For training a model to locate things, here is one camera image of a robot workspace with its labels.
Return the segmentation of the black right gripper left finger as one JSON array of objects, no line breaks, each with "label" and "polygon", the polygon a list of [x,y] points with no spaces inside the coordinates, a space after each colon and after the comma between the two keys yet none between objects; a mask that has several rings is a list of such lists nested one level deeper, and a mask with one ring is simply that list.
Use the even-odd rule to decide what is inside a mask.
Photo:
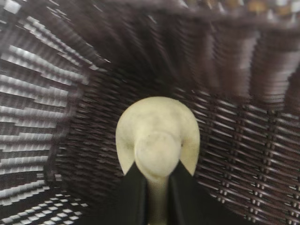
[{"label": "black right gripper left finger", "polygon": [[95,225],[146,225],[148,183],[134,163],[121,180],[106,207],[94,219]]}]

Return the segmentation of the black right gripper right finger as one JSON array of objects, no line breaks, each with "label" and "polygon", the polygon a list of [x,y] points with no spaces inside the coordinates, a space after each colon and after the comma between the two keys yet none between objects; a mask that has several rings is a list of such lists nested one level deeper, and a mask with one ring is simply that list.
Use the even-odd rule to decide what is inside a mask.
[{"label": "black right gripper right finger", "polygon": [[179,162],[169,177],[169,225],[233,225],[234,215],[211,197]]}]

